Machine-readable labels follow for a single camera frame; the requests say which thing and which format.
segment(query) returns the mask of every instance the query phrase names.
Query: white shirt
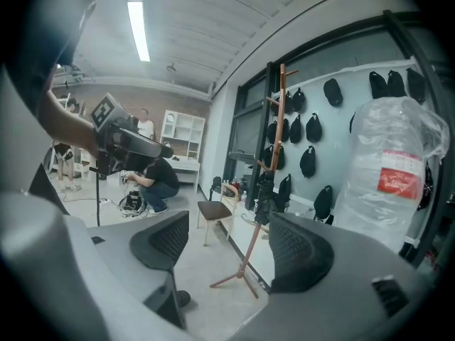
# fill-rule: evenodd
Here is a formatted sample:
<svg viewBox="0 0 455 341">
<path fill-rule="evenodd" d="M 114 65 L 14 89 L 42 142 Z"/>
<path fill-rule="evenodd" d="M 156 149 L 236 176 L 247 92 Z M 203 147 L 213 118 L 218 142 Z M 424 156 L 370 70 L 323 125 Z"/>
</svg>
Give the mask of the white shirt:
<svg viewBox="0 0 455 341">
<path fill-rule="evenodd" d="M 150 136 L 154 133 L 154 123 L 150 120 L 147 120 L 145 122 L 139 121 L 137 127 L 139 128 L 139 133 L 148 139 L 150 139 Z"/>
</svg>

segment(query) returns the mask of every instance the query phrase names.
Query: wooden chair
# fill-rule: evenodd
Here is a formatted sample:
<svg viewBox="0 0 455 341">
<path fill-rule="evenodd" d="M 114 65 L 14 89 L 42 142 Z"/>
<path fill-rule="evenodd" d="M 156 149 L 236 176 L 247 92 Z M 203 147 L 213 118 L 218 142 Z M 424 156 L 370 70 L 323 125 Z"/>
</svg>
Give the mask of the wooden chair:
<svg viewBox="0 0 455 341">
<path fill-rule="evenodd" d="M 225 197 L 225 191 L 227 189 L 233 191 L 234 195 L 235 195 L 234 197 L 230 197 L 234 201 L 234 205 L 232 206 L 232 212 L 223 203 L 223 197 Z M 218 221 L 218 220 L 222 220 L 222 219 L 231 217 L 230 224 L 229 224 L 229 227 L 227 230 L 227 236 L 226 236 L 226 240 L 229 240 L 230 232 L 232 230 L 232 224 L 234 223 L 233 214 L 235 214 L 235 208 L 237 207 L 237 202 L 239 200 L 239 192 L 237 191 L 237 188 L 235 188 L 233 185 L 221 183 L 220 201 L 211 200 L 213 190 L 214 190 L 214 187 L 212 185 L 212 188 L 210 189 L 210 200 L 209 201 L 199 201 L 198 202 L 199 213 L 198 213 L 198 223 L 196 225 L 196 228 L 197 229 L 199 228 L 199 217 L 200 217 L 200 214 L 202 213 L 202 216 L 205 218 L 205 237 L 204 237 L 204 243 L 203 243 L 203 245 L 205 247 L 207 246 L 207 233 L 208 233 L 209 221 Z"/>
</svg>

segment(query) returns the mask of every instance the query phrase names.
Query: forearm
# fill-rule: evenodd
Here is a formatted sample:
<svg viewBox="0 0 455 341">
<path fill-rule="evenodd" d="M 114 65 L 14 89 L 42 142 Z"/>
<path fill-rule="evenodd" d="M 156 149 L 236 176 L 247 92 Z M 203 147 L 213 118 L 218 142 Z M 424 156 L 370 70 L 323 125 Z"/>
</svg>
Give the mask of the forearm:
<svg viewBox="0 0 455 341">
<path fill-rule="evenodd" d="M 98 157 L 93 125 L 67 112 L 50 90 L 40 101 L 38 120 L 52 139 L 83 148 Z"/>
<path fill-rule="evenodd" d="M 154 179 L 144 178 L 137 174 L 134 176 L 134 180 L 138 182 L 138 184 L 143 185 L 144 187 L 150 187 L 155 183 Z"/>
</svg>

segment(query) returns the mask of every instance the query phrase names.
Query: white ceiling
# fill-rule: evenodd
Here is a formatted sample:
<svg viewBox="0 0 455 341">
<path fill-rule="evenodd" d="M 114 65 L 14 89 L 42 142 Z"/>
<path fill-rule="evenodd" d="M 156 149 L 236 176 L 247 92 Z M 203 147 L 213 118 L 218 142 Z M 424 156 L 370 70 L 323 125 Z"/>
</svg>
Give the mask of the white ceiling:
<svg viewBox="0 0 455 341">
<path fill-rule="evenodd" d="M 142 1 L 150 62 L 141 62 L 137 55 L 127 0 L 97 0 L 75 57 L 86 76 L 82 81 L 188 91 L 208 98 L 212 83 L 252 37 L 296 0 Z M 172 63 L 174 74 L 166 70 Z M 65 80 L 75 82 L 61 75 L 54 83 Z"/>
</svg>

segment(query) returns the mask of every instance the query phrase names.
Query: coat rack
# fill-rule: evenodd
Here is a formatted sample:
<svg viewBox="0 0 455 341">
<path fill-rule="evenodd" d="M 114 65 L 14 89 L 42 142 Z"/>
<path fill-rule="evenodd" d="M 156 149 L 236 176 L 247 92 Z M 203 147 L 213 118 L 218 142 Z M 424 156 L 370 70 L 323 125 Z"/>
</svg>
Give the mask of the coat rack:
<svg viewBox="0 0 455 341">
<path fill-rule="evenodd" d="M 291 72 L 286 73 L 286 65 L 281 64 L 279 66 L 279 102 L 275 101 L 274 99 L 271 99 L 270 97 L 266 97 L 265 100 L 270 102 L 270 104 L 273 105 L 278 105 L 278 122 L 277 122 L 277 133 L 275 134 L 275 142 L 274 142 L 274 150 L 273 150 L 273 155 L 272 155 L 272 164 L 270 168 L 266 167 L 263 162 L 257 161 L 257 164 L 261 166 L 261 168 L 264 171 L 272 171 L 275 173 L 277 170 L 277 165 L 278 165 L 278 155 L 279 155 L 279 148 L 282 144 L 282 132 L 283 132 L 283 121 L 284 121 L 284 108 L 286 105 L 286 76 L 292 75 L 294 73 L 298 72 L 298 70 L 294 70 Z M 248 246 L 247 253 L 245 254 L 245 258 L 243 259 L 242 264 L 240 265 L 240 268 L 231 276 L 228 276 L 227 278 L 222 279 L 221 281 L 217 281 L 214 284 L 211 284 L 211 288 L 215 288 L 216 286 L 219 286 L 222 283 L 225 283 L 226 281 L 229 281 L 230 279 L 233 278 L 238 278 L 245 281 L 247 284 L 248 288 L 251 290 L 253 293 L 253 296 L 255 298 L 258 298 L 257 293 L 255 289 L 252 287 L 250 281 L 248 281 L 247 277 L 245 276 L 245 269 L 247 268 L 248 261 L 250 260 L 251 253 L 253 252 L 253 248 L 255 247 L 257 237 L 259 236 L 259 231 L 261 230 L 262 224 L 260 222 L 256 222 L 255 224 L 255 230 L 253 232 L 250 245 Z"/>
</svg>

